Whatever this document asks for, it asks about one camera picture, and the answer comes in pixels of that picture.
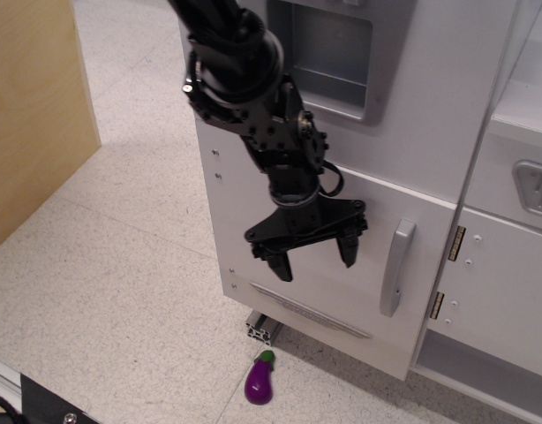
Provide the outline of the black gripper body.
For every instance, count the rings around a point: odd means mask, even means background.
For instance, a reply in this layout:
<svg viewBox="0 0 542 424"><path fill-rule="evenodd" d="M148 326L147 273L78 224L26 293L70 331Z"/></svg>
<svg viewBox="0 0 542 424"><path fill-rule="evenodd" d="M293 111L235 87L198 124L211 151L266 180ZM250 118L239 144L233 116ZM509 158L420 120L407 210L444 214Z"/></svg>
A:
<svg viewBox="0 0 542 424"><path fill-rule="evenodd" d="M264 261L271 253L293 249L367 230L366 205L361 200L344 200L317 195L299 208L278 208L271 216L245 232L253 255Z"/></svg>

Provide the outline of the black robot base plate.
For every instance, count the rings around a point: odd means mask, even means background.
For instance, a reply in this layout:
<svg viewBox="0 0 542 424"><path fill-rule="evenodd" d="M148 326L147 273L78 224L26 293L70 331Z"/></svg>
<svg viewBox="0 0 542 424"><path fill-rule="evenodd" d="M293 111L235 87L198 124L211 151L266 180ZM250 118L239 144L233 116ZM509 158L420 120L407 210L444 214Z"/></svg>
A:
<svg viewBox="0 0 542 424"><path fill-rule="evenodd" d="M21 375L21 411L29 423L97 424L88 413L33 379Z"/></svg>

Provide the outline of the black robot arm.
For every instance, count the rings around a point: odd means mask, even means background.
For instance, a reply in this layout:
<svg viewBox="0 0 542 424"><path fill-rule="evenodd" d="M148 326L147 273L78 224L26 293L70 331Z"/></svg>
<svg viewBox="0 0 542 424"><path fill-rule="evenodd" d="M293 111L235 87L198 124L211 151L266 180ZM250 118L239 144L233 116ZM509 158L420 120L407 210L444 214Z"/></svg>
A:
<svg viewBox="0 0 542 424"><path fill-rule="evenodd" d="M327 135L305 110L294 79L284 71L277 38L253 11L235 1L173 1L192 46L183 91L208 125L234 133L267 175L276 211L245 233L252 254L283 281L292 279L288 252L333 239L343 263L354 265L367 228L365 203L341 200L340 179L330 192Z"/></svg>

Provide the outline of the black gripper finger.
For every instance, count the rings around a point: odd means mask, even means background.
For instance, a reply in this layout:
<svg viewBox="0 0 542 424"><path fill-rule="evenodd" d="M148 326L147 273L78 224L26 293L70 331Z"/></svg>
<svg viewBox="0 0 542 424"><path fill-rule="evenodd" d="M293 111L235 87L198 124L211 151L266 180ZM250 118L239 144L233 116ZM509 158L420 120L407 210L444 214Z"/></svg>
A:
<svg viewBox="0 0 542 424"><path fill-rule="evenodd" d="M267 255L267 264L276 276L283 282L293 279L290 260L286 253L271 253Z"/></svg>
<svg viewBox="0 0 542 424"><path fill-rule="evenodd" d="M344 235L336 239L341 259L347 268L353 266L358 255L358 235Z"/></svg>

